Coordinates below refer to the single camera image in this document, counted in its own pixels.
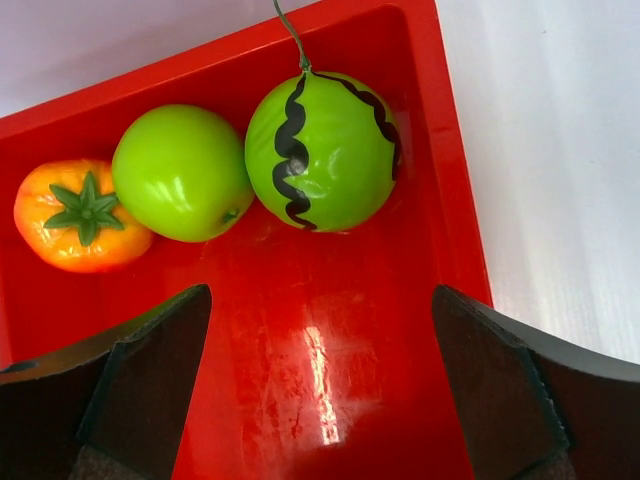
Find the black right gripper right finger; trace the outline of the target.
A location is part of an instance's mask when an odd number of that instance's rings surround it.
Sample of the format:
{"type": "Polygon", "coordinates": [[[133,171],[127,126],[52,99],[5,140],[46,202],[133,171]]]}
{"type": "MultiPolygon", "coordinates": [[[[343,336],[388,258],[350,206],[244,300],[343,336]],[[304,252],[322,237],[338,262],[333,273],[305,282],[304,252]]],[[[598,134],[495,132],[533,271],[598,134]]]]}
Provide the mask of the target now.
{"type": "Polygon", "coordinates": [[[445,285],[432,317],[475,478],[638,478],[638,365],[445,285]]]}

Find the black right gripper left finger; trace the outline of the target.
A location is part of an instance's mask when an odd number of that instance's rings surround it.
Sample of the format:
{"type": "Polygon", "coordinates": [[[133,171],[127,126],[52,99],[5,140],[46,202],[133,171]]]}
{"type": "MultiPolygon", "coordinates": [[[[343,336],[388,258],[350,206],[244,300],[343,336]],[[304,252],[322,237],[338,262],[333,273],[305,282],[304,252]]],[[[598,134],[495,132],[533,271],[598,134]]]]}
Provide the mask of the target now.
{"type": "Polygon", "coordinates": [[[195,285],[1,371],[4,479],[169,479],[212,312],[195,285]]]}

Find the toy watermelon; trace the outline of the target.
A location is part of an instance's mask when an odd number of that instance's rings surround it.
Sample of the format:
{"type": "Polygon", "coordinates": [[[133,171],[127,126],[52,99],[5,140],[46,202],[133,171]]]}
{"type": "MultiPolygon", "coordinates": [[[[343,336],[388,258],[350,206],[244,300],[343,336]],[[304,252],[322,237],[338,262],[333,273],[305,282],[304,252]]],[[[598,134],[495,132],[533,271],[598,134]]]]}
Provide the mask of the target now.
{"type": "Polygon", "coordinates": [[[372,217],[396,184],[401,138],[373,89],[339,72],[316,71],[304,51],[300,72],[255,109],[244,158],[262,205],[313,232],[350,230],[372,217]]]}

